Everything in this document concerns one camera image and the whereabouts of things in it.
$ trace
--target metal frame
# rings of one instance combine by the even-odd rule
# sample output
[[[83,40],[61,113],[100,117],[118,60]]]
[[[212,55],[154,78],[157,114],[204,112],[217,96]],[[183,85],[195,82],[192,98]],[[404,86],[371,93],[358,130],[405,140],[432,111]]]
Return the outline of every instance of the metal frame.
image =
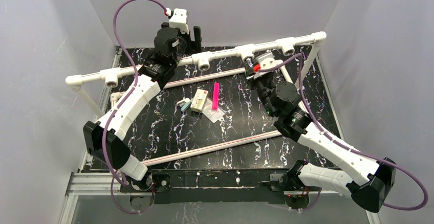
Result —
[[[306,75],[306,73],[308,72],[309,68],[311,67],[313,61],[316,59],[318,67],[320,69],[321,78],[322,78],[322,81],[324,83],[327,96],[329,97],[329,101],[330,101],[330,104],[331,104],[333,115],[335,117],[335,121],[336,121],[338,129],[339,129],[339,133],[341,134],[341,137],[343,137],[343,134],[342,134],[342,131],[341,131],[341,127],[340,127],[340,125],[339,125],[339,123],[337,121],[337,117],[336,117],[336,113],[335,113],[335,110],[334,110],[333,102],[332,102],[332,100],[331,100],[331,98],[329,96],[330,92],[329,92],[326,80],[324,78],[324,75],[323,75],[323,72],[322,72],[322,68],[321,68],[320,63],[318,61],[318,56],[317,56],[318,49],[319,49],[319,46],[315,46],[315,48],[313,48],[310,51],[308,59],[306,60],[306,64],[305,64],[304,68],[302,69],[302,78]],[[118,65],[119,59],[120,59],[120,55],[121,55],[121,49],[118,48],[116,50],[115,58],[114,58],[114,61],[113,61],[113,64],[112,64],[112,69],[115,68]],[[192,57],[183,58],[182,65],[191,64],[190,62],[191,63],[195,63],[194,59]],[[124,70],[124,74],[125,75],[129,75],[129,74],[132,74],[132,73],[130,73],[131,72],[130,69],[132,70],[132,68],[123,68],[121,70]],[[289,78],[289,75],[288,75],[288,72],[286,71],[286,69],[285,68],[281,68],[280,70],[281,70],[283,76],[285,77],[285,79],[287,81],[291,81],[291,79]],[[230,71],[220,72],[220,73],[214,73],[214,74],[205,75],[205,76],[196,77],[196,78],[184,79],[184,80],[168,83],[167,86],[165,86],[165,88],[170,88],[170,87],[175,87],[175,86],[180,86],[180,85],[186,85],[186,84],[190,84],[190,83],[194,83],[194,82],[199,82],[199,81],[204,81],[204,80],[210,80],[210,79],[219,78],[219,77],[225,77],[225,76],[230,76],[230,75],[241,74],[241,73],[244,73],[244,72],[245,72],[245,69],[244,68],[240,68],[240,69],[235,69],[235,70],[230,70]],[[104,90],[103,90],[103,92],[102,92],[102,96],[101,96],[101,99],[100,99],[100,102],[99,102],[99,106],[98,106],[99,109],[100,109],[100,111],[104,111],[105,110],[106,104],[107,104],[107,102],[109,100],[109,97],[110,97],[111,103],[113,105],[114,103],[117,102],[117,100],[123,94],[123,93],[117,92],[117,93],[113,93],[112,96],[110,96],[110,90],[111,90],[111,88],[105,87]],[[242,144],[251,143],[253,141],[256,141],[255,140],[256,138],[259,138],[257,140],[264,139],[264,136],[266,136],[266,137],[270,136],[270,138],[272,138],[272,137],[279,136],[279,135],[280,135],[280,133],[278,131],[272,131],[272,132],[269,132],[269,133],[264,133],[262,135],[253,136],[252,138],[243,138],[243,139],[247,139],[248,142],[244,142]],[[231,141],[231,142],[227,142],[225,144],[227,144],[227,147],[232,147],[232,146],[236,145],[237,141],[240,141],[240,140],[234,140],[234,141]],[[226,148],[226,147],[222,147],[222,148],[216,149],[216,148],[214,148],[215,146],[211,146],[211,147],[213,147],[212,148],[213,151],[214,150],[220,150],[220,149]],[[197,153],[194,152],[194,150],[192,150],[192,151],[186,152],[186,154],[188,154],[188,156],[193,156],[193,155],[196,155],[196,154],[202,154],[202,153],[204,153],[203,150],[206,150],[206,149],[207,148],[199,148],[199,149],[196,149],[196,150],[200,150]],[[166,156],[166,157],[161,157],[161,158],[159,158],[158,163],[161,163],[160,160],[168,160],[168,161],[175,160],[173,158],[173,156],[174,155],[169,155],[169,156]],[[82,163],[81,163],[81,168],[84,167],[84,165],[86,164],[86,162],[89,162],[91,160],[92,160],[92,156],[90,156],[87,153],[87,151],[85,151],[84,156],[83,156],[83,160],[82,160]],[[152,165],[152,162],[150,162],[152,160],[148,160],[148,161],[149,162],[144,161],[143,163],[146,164],[146,165]],[[59,223],[61,223],[61,224],[63,224],[63,223],[71,223],[72,218],[74,216],[74,212],[75,212],[78,196],[80,196],[80,195],[110,195],[111,180],[112,180],[112,175],[110,173],[73,173],[71,175],[71,180],[70,180],[70,183],[68,185],[67,192],[66,192],[66,201],[65,201],[65,205],[64,205],[62,216],[61,216],[61,219],[60,219]],[[121,192],[119,192],[119,190],[120,190],[120,184],[115,182],[114,183],[114,194],[115,195],[150,196],[150,193],[121,193]],[[333,192],[333,191],[323,191],[322,193],[337,194],[337,192]],[[370,223],[375,223],[375,224],[380,223],[379,218],[378,218],[378,214],[371,213],[371,212],[368,212],[368,211],[366,213],[367,213],[367,216],[368,216],[368,219],[369,219]]]

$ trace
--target cable connector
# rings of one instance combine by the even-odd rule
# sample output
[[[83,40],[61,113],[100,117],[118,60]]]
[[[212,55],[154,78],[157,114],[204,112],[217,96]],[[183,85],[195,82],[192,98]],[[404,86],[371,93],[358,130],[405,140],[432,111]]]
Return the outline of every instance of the cable connector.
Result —
[[[166,8],[166,11],[164,12],[164,14],[170,18],[172,16],[172,10],[170,8]]]

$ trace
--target white pvc pipe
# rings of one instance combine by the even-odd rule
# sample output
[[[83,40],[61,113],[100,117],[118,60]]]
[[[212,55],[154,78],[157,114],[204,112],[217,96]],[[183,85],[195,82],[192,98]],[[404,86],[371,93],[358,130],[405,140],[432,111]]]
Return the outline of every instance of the white pvc pipe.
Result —
[[[280,67],[279,69],[280,69],[280,72],[282,72],[282,75],[283,75],[284,79],[285,79],[287,82],[292,83],[291,77],[289,76],[289,74],[288,74],[288,70],[286,70],[286,67],[285,67],[285,66],[282,66],[282,67]]]
[[[303,65],[303,69],[301,69],[301,81],[303,82],[303,79],[305,78],[306,74],[308,73],[309,69],[312,66],[313,61],[315,60],[316,55],[318,54],[319,46],[314,44],[312,46],[312,50],[309,52],[308,58],[306,59],[305,64]],[[298,79],[295,81],[295,85],[298,87]]]
[[[184,80],[170,82],[170,83],[166,84],[166,86],[164,86],[164,88],[177,87],[177,86],[182,86],[182,85],[191,84],[191,83],[195,83],[195,82],[202,82],[202,81],[207,81],[207,80],[211,80],[211,79],[215,79],[215,78],[241,74],[244,72],[246,72],[245,68],[238,68],[238,69],[233,69],[230,71],[217,72],[217,73],[213,73],[213,74],[209,74],[209,75],[203,75],[203,76],[192,77],[192,78],[187,78]]]
[[[144,164],[146,166],[152,166],[155,164],[167,163],[167,162],[175,161],[178,159],[188,158],[190,156],[202,155],[205,153],[222,150],[222,149],[226,149],[229,147],[240,146],[240,145],[244,145],[244,144],[251,143],[254,141],[265,140],[265,139],[269,139],[269,138],[273,138],[273,137],[277,137],[277,136],[281,136],[281,135],[282,134],[279,131],[275,130],[275,131],[268,132],[268,133],[262,133],[260,135],[255,135],[255,136],[245,137],[245,138],[234,140],[234,141],[228,141],[228,142],[220,143],[217,145],[206,146],[206,147],[194,149],[191,151],[185,151],[185,152],[180,152],[180,153],[176,153],[176,154],[172,154],[172,155],[162,156],[162,157],[159,157],[156,159],[145,160],[145,161],[142,161],[142,164]]]
[[[326,34],[324,32],[316,32],[316,33],[313,33],[313,34],[308,35],[308,36],[295,37],[294,38],[294,40],[295,40],[294,45],[303,45],[306,43],[319,42],[319,41],[323,41],[325,38],[326,38]],[[264,42],[264,43],[255,44],[254,48],[252,50],[253,50],[253,53],[255,53],[255,52],[270,50],[270,49],[279,49],[279,43],[277,41],[271,41],[271,42]],[[210,53],[211,53],[211,55],[210,55],[209,60],[231,57],[231,56],[237,56],[238,54],[240,54],[238,52],[238,50],[235,48],[234,49],[225,49],[225,50],[220,50],[220,51],[215,51],[215,52],[210,52]],[[179,61],[178,66],[183,66],[183,65],[188,65],[188,64],[194,64],[191,56],[182,58]],[[305,66],[307,68],[310,67],[310,65],[308,65],[308,62],[306,62]],[[81,75],[81,77],[79,75],[71,76],[71,77],[75,77],[76,78],[75,81],[78,81],[81,84],[84,84],[86,82],[91,82],[91,81],[95,81],[95,80],[104,80],[106,73],[112,73],[112,72],[110,72],[110,70],[113,70],[114,73],[118,75],[118,77],[123,77],[123,76],[131,75],[134,73],[133,67],[126,67],[126,68],[112,68],[112,69],[102,70],[99,73],[91,73],[91,74],[87,74],[87,75]]]
[[[77,93],[82,99],[91,107],[98,118],[104,116],[104,112],[98,107],[98,105],[92,100],[92,98],[82,88],[77,90]]]

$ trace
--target small box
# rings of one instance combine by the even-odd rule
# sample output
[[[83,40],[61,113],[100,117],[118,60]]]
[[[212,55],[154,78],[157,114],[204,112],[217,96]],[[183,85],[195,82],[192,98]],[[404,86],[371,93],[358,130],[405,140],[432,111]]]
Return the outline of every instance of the small box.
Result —
[[[196,91],[196,94],[193,97],[193,100],[191,102],[190,109],[192,111],[196,111],[198,113],[202,113],[203,108],[205,107],[206,98],[208,97],[208,91],[198,89]]]

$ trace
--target black marble tabletop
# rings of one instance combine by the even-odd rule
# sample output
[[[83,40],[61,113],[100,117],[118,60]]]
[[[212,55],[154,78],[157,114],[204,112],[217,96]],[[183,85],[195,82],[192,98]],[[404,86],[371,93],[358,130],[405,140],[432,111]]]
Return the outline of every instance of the black marble tabletop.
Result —
[[[207,47],[205,51],[217,51],[231,47]],[[142,64],[149,49],[128,49],[134,61]],[[307,57],[310,46],[296,48]],[[274,50],[275,59],[285,60],[281,51]],[[130,66],[124,53],[119,67]],[[297,75],[298,60],[287,65],[293,80]],[[228,71],[243,67],[239,57],[228,57],[211,61],[211,67],[200,72],[195,65],[176,69],[171,81]],[[125,91],[134,76],[120,80],[113,92]],[[274,81],[282,81],[280,72]],[[198,88],[212,92],[213,84],[220,83],[219,107],[226,112],[224,121],[211,123],[203,114],[188,109],[182,113],[176,102],[193,98]],[[318,120],[332,133],[339,136],[335,118],[326,95],[320,71],[312,65],[305,80],[305,94]],[[143,109],[129,129],[124,142],[139,160],[154,159],[168,154],[192,150],[243,137],[276,130],[273,118],[267,116],[256,91],[250,90],[244,74],[193,83],[164,89]],[[247,169],[247,168],[291,168],[297,160],[307,160],[314,165],[332,167],[333,164],[314,150],[299,145],[290,139],[277,137],[257,141],[243,146],[228,148],[191,158],[151,166],[171,169]],[[91,169],[106,169],[105,164],[94,159]]]

